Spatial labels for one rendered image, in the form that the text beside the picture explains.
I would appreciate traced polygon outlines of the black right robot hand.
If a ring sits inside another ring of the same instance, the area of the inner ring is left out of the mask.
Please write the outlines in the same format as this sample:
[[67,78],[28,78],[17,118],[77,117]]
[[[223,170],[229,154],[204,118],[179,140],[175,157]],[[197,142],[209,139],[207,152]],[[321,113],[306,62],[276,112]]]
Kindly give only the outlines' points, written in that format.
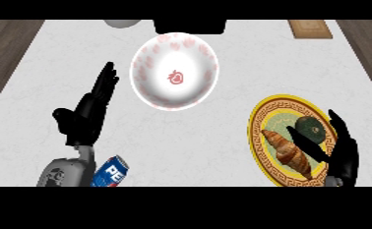
[[356,185],[359,169],[359,151],[356,139],[350,136],[346,123],[337,113],[330,110],[330,124],[337,132],[337,141],[331,155],[322,151],[319,145],[306,138],[293,127],[287,127],[294,144],[300,150],[318,161],[328,164],[327,176],[341,179],[341,188]]

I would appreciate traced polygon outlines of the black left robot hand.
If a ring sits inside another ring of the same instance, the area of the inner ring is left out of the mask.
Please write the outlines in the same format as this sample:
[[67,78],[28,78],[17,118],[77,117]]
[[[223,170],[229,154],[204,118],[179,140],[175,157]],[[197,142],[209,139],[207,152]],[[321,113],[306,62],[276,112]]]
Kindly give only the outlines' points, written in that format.
[[92,146],[98,141],[119,80],[114,63],[108,62],[98,76],[92,91],[83,95],[76,110],[65,108],[54,110],[52,117],[57,121],[59,132],[67,135],[67,145]]

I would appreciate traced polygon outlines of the dark green squash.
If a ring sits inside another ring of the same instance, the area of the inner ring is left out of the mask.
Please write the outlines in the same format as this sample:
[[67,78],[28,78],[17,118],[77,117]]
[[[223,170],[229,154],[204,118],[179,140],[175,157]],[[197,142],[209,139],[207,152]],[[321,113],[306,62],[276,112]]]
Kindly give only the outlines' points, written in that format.
[[327,128],[316,117],[300,117],[296,122],[296,130],[316,144],[321,144],[327,140]]

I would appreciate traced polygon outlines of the yellow patterned plate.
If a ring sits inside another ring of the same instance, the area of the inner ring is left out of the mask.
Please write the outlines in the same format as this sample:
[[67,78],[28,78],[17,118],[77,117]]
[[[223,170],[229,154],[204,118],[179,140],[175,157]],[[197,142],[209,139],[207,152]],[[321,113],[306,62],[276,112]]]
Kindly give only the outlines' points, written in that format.
[[325,162],[316,162],[307,155],[303,160],[312,170],[312,178],[307,178],[299,169],[281,162],[278,149],[269,142],[271,136],[276,136],[284,142],[293,142],[287,127],[294,127],[303,117],[313,117],[321,122],[322,128],[313,128],[313,131],[325,134],[319,147],[325,154],[331,155],[337,132],[328,122],[330,117],[309,100],[290,94],[272,95],[259,102],[250,114],[247,139],[253,157],[265,175],[282,187],[321,187],[327,180]]

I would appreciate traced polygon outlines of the white bowl with red print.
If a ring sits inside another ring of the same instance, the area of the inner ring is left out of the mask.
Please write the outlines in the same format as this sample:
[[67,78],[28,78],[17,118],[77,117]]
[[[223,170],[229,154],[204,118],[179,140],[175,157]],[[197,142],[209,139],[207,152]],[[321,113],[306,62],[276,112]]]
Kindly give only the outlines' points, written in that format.
[[220,76],[219,57],[197,35],[172,32],[139,48],[130,67],[135,93],[163,111],[182,111],[210,96]]

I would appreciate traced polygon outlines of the brown croissant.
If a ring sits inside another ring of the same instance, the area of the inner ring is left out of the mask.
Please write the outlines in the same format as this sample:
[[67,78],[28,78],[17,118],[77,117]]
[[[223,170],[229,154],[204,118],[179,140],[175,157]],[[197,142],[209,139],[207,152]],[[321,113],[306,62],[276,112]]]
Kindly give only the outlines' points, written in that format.
[[290,166],[309,180],[312,176],[312,165],[306,154],[276,132],[263,130],[262,134],[276,150],[276,158],[279,162]]

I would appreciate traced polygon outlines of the blue soda can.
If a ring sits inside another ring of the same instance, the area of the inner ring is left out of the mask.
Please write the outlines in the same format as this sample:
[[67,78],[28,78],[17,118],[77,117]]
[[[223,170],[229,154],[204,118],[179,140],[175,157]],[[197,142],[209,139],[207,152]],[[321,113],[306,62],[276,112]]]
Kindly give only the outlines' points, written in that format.
[[130,166],[123,157],[120,155],[113,156],[96,171],[90,186],[117,187],[127,176],[129,170]]

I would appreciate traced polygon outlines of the grey round object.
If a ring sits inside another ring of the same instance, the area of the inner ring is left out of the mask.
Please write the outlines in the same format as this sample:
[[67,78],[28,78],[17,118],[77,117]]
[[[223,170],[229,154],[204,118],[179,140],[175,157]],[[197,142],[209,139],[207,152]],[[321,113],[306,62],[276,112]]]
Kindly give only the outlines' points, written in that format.
[[139,20],[107,20],[105,23],[110,27],[116,29],[126,29],[135,26],[141,21]]

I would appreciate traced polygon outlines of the tan wooden board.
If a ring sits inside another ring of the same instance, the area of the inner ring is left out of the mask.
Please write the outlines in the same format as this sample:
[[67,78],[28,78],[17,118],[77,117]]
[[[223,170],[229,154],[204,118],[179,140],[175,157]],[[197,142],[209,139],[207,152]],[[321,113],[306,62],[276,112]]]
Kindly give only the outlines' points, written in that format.
[[324,20],[290,20],[296,38],[333,39],[333,34]]

